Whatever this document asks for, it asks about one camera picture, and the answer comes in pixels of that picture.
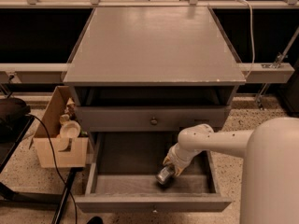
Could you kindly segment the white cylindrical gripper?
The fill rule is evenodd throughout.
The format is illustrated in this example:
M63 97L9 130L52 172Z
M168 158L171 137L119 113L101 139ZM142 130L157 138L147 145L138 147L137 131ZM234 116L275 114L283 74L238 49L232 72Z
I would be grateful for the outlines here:
M175 176L180 176L184 169L188 167L192 159L201 153L201 150L186 150L179 143L169 148L163 161L163 166L173 165L175 167Z

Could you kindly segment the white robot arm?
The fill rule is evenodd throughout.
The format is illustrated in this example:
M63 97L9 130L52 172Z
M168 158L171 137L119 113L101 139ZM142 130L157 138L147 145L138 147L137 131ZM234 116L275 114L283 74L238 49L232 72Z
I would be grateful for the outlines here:
M243 160L240 224L299 224L299 118L270 119L245 131L186 128L164 164L180 175L205 150Z

